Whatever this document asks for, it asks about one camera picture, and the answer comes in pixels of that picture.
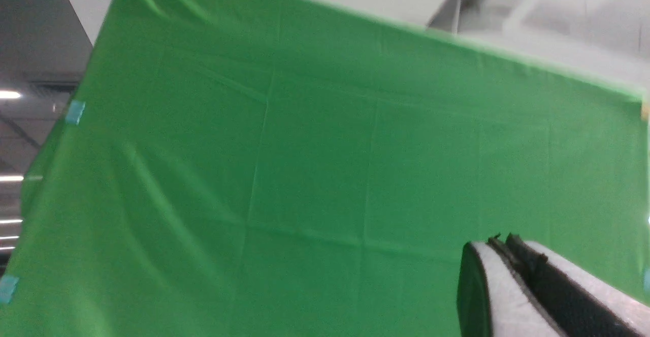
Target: air vent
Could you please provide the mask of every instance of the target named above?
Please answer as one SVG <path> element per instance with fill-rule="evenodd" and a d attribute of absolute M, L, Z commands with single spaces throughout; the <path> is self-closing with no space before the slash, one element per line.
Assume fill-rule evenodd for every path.
<path fill-rule="evenodd" d="M 32 94 L 40 98 L 50 98 L 62 93 L 72 94 L 79 82 L 30 82 Z"/>

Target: green fabric backdrop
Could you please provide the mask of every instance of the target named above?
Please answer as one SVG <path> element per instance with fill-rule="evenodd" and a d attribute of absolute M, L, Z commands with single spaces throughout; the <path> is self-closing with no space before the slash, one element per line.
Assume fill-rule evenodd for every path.
<path fill-rule="evenodd" d="M 75 99 L 3 337 L 453 337 L 508 231 L 648 301 L 634 96 L 307 0 L 115 0 Z"/>

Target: fluorescent light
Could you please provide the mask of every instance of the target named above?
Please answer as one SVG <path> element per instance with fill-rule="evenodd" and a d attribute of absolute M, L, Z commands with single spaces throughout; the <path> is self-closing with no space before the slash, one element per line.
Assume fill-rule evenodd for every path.
<path fill-rule="evenodd" d="M 23 95 L 14 90 L 0 90 L 0 99 L 16 99 L 21 98 Z"/>
<path fill-rule="evenodd" d="M 0 182 L 21 182 L 23 176 L 0 176 Z"/>
<path fill-rule="evenodd" d="M 18 224 L 23 223 L 23 219 L 4 219 L 0 220 L 0 224 Z"/>

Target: blue tape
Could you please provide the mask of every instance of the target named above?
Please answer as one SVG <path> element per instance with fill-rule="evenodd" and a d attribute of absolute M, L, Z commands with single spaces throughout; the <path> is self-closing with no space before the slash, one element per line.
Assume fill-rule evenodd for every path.
<path fill-rule="evenodd" d="M 77 101 L 73 99 L 68 108 L 68 114 L 66 115 L 66 122 L 68 124 L 79 125 L 79 120 L 81 120 L 81 115 L 86 108 L 86 103 L 82 101 Z"/>
<path fill-rule="evenodd" d="M 2 276 L 0 279 L 0 304 L 9 304 L 14 297 L 18 285 L 18 277 L 12 275 Z"/>

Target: ceiling panel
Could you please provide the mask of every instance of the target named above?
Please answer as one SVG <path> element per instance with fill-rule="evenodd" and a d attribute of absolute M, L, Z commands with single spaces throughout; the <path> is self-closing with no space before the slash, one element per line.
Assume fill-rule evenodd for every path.
<path fill-rule="evenodd" d="M 648 6 L 650 0 L 541 0 L 524 24 L 614 52 L 648 59 Z"/>
<path fill-rule="evenodd" d="M 16 120 L 16 124 L 33 140 L 43 145 L 56 120 Z"/>
<path fill-rule="evenodd" d="M 69 97 L 68 94 L 61 94 L 39 98 L 26 94 L 20 99 L 0 103 L 0 115 L 15 120 L 56 120 L 67 106 Z"/>
<path fill-rule="evenodd" d="M 37 149 L 24 140 L 3 140 L 0 145 L 0 158 L 4 159 L 19 173 L 25 173 L 37 155 Z"/>
<path fill-rule="evenodd" d="M 2 175 L 14 175 L 14 173 L 2 173 Z M 2 182 L 0 183 L 0 204 L 16 200 L 20 194 L 20 182 Z"/>
<path fill-rule="evenodd" d="M 5 73 L 85 71 L 91 44 L 68 0 L 0 0 Z"/>
<path fill-rule="evenodd" d="M 2 140 L 4 139 L 16 139 L 19 138 L 18 134 L 4 122 L 0 122 L 0 145 L 2 145 Z"/>

